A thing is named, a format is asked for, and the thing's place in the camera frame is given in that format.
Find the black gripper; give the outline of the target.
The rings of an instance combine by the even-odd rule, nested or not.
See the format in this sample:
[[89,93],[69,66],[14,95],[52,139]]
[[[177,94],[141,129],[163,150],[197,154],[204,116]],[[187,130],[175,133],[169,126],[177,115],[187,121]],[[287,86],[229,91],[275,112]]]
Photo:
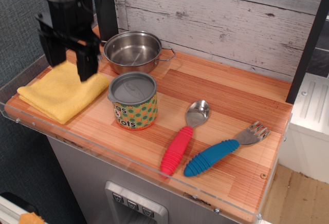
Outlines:
[[76,51],[81,82],[98,72],[100,39],[92,32],[93,0],[47,0],[48,13],[39,13],[38,30],[45,57],[51,67],[66,60],[66,48]]

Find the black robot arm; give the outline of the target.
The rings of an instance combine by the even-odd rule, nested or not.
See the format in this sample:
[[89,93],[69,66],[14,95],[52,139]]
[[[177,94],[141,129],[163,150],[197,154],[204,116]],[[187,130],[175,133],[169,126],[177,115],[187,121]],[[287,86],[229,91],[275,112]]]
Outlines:
[[54,67],[66,60],[66,50],[76,53],[82,82],[98,71],[101,40],[92,30],[93,0],[47,0],[49,13],[38,13],[40,42],[46,59]]

